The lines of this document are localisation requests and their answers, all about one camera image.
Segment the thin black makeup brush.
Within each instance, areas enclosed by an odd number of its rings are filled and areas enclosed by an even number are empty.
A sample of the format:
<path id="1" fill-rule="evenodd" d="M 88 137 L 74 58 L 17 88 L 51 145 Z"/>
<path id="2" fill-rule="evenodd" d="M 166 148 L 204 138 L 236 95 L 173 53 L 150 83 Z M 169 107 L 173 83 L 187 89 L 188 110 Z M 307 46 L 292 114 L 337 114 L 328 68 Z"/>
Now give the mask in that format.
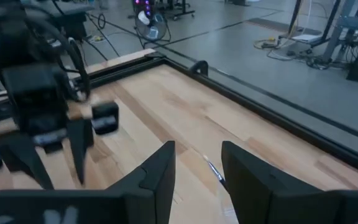
<path id="1" fill-rule="evenodd" d="M 218 179 L 219 183 L 223 186 L 223 188 L 225 190 L 227 190 L 226 181 L 225 181 L 224 177 L 222 176 L 222 174 L 217 170 L 217 168 L 213 165 L 213 163 L 208 159 L 208 157 L 206 155 L 203 155 L 203 159 L 207 162 L 207 164 L 209 165 L 210 169 L 212 170 L 212 172 L 214 173 L 214 175 Z"/>

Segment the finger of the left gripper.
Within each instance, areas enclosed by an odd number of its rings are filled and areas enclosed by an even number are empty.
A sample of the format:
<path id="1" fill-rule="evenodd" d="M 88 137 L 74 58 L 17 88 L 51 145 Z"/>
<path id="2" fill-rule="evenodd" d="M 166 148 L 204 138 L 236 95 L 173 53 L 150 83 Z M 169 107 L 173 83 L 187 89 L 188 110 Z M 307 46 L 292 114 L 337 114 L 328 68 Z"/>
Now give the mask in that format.
<path id="1" fill-rule="evenodd" d="M 67 137 L 78 180 L 85 181 L 85 157 L 87 148 L 93 146 L 93 130 L 90 119 L 73 119 L 67 124 Z"/>
<path id="2" fill-rule="evenodd" d="M 27 134 L 0 134 L 0 155 L 10 172 L 24 172 L 43 189 L 54 189 L 35 144 Z"/>

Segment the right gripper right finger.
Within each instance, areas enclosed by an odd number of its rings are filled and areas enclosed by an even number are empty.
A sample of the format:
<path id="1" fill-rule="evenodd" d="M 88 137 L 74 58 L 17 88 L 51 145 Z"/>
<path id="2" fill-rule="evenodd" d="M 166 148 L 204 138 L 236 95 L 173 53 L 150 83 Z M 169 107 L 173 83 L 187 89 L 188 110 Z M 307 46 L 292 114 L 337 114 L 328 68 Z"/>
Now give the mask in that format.
<path id="1" fill-rule="evenodd" d="M 321 190 L 230 141 L 221 160 L 239 224 L 358 224 L 358 190 Z"/>

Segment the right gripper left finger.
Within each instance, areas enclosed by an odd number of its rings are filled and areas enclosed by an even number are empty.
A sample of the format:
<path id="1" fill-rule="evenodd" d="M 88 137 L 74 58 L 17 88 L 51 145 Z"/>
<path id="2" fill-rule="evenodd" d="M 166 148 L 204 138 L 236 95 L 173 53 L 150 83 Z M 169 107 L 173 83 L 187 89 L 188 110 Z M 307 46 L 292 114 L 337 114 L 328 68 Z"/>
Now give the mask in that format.
<path id="1" fill-rule="evenodd" d="M 0 224 L 169 224 L 175 142 L 104 190 L 0 190 Z"/>

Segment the black wheeled stand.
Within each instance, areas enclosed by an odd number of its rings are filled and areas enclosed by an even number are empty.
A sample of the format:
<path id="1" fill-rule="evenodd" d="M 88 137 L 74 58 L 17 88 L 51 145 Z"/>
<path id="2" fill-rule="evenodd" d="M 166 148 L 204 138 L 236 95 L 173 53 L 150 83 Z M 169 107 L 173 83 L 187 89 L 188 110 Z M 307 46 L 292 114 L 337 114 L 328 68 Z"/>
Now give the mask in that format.
<path id="1" fill-rule="evenodd" d="M 181 16 L 195 16 L 195 11 L 190 10 L 188 0 L 155 0 L 155 6 L 167 19 L 176 21 Z"/>

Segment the grey desk frame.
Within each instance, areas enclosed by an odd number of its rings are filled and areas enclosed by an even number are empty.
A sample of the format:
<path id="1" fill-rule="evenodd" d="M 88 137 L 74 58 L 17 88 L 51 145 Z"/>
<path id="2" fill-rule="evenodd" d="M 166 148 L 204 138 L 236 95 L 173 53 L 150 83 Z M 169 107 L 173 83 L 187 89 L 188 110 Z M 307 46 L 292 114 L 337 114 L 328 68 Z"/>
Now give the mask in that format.
<path id="1" fill-rule="evenodd" d="M 330 15 L 330 18 L 327 23 L 327 28 L 330 29 L 332 20 L 337 12 L 337 9 L 339 7 L 339 3 L 342 0 L 336 0 L 332 13 Z M 337 47 L 338 44 L 340 44 L 339 37 L 342 33 L 343 28 L 348 28 L 348 31 L 352 33 L 352 30 L 358 30 L 358 8 L 356 10 L 356 13 L 354 16 L 351 15 L 352 8 L 357 0 L 343 0 L 344 4 L 342 6 L 342 10 L 339 14 L 339 17 L 337 19 L 337 22 L 334 26 L 333 32 L 328 39 L 328 44 L 326 46 L 326 50 L 324 51 L 324 54 L 321 56 L 321 60 L 324 63 L 328 63 L 331 61 L 331 56 Z"/>

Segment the black aluminium table frame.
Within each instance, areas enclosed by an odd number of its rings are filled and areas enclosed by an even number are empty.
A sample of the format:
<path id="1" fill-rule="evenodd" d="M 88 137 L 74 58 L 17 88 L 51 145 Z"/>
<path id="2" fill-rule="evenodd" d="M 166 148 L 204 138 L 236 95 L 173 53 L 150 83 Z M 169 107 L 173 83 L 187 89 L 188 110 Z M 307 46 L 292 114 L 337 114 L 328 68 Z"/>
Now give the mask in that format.
<path id="1" fill-rule="evenodd" d="M 90 76 L 91 87 L 98 88 L 162 65 L 166 65 L 173 70 L 182 73 L 196 83 L 204 85 L 219 95 L 237 103 L 242 108 L 255 113 L 267 122 L 274 124 L 319 148 L 342 164 L 348 165 L 351 169 L 358 171 L 358 152 L 350 147 L 311 129 L 284 114 L 278 113 L 252 98 L 240 94 L 239 92 L 211 79 L 209 76 L 193 75 L 189 72 L 189 67 L 153 49 L 141 50 L 112 60 L 92 64 L 85 67 L 85 69 Z"/>

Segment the device with purple lights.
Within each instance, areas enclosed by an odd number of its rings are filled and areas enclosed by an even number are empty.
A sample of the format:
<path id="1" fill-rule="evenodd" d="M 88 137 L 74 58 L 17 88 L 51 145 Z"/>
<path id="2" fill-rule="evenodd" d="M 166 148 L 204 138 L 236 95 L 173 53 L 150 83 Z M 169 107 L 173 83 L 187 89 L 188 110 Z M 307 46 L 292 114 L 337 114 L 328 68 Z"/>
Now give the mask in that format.
<path id="1" fill-rule="evenodd" d="M 137 16 L 143 12 L 145 17 L 151 19 L 154 15 L 154 4 L 154 0 L 133 0 L 134 12 Z"/>

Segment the round blue floor fan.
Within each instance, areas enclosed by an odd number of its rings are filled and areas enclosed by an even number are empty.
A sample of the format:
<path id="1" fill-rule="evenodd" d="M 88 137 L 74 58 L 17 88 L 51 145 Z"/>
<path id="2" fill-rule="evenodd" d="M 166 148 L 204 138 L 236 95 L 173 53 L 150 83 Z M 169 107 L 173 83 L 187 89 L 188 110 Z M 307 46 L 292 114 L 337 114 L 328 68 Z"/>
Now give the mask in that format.
<path id="1" fill-rule="evenodd" d="M 167 33 L 168 26 L 165 17 L 159 12 L 140 11 L 135 17 L 135 28 L 145 39 L 161 40 Z"/>

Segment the black table clamp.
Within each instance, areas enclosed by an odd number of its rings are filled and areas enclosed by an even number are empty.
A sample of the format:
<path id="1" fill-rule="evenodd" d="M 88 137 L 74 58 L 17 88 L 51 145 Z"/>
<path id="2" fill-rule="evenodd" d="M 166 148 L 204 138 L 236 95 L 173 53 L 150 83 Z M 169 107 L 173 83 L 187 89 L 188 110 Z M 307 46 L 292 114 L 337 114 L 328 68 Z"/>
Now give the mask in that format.
<path id="1" fill-rule="evenodd" d="M 193 75 L 204 75 L 207 77 L 209 72 L 209 64 L 205 60 L 200 60 L 195 62 L 188 70 Z"/>

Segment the flat white box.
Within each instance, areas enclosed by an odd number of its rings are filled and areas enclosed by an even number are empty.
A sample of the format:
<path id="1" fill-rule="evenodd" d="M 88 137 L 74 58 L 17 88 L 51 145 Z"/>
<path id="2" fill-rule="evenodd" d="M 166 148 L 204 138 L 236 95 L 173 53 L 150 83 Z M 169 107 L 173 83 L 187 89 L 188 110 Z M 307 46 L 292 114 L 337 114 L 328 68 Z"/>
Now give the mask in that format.
<path id="1" fill-rule="evenodd" d="M 312 43 L 320 40 L 321 38 L 322 35 L 301 34 L 294 36 L 292 39 L 297 42 Z"/>

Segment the black stand legs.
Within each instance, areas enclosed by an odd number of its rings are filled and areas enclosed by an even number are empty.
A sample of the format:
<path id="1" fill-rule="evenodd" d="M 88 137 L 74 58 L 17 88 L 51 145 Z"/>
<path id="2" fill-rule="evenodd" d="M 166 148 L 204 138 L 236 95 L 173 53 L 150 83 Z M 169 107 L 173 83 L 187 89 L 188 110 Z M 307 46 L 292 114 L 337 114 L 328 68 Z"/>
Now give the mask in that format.
<path id="1" fill-rule="evenodd" d="M 309 2 L 306 25 L 304 27 L 299 27 L 297 22 L 298 22 L 298 18 L 300 15 L 300 9 L 305 1 Z M 305 40 L 304 43 L 309 44 L 311 47 L 317 47 L 321 44 L 325 44 L 326 42 L 328 42 L 330 40 L 330 37 L 328 37 L 328 32 L 331 29 L 331 26 L 333 24 L 334 18 L 336 16 L 337 10 L 339 9 L 341 1 L 342 0 L 334 0 L 333 8 L 331 9 L 330 15 L 327 17 L 327 21 L 326 21 L 326 25 L 323 30 L 323 33 L 319 37 L 317 37 L 313 40 L 308 40 L 308 41 Z M 311 10 L 312 10 L 313 4 L 318 4 L 318 2 L 316 2 L 315 0 L 296 0 L 293 14 L 291 17 L 291 21 L 288 26 L 288 31 L 286 33 L 278 36 L 277 45 L 279 45 L 281 47 L 284 45 L 284 44 L 281 44 L 282 39 L 286 39 L 287 41 L 301 42 L 301 40 L 295 39 L 295 34 L 298 32 L 298 29 L 300 29 L 300 32 L 301 32 L 300 35 L 305 34 L 305 32 L 309 26 Z"/>

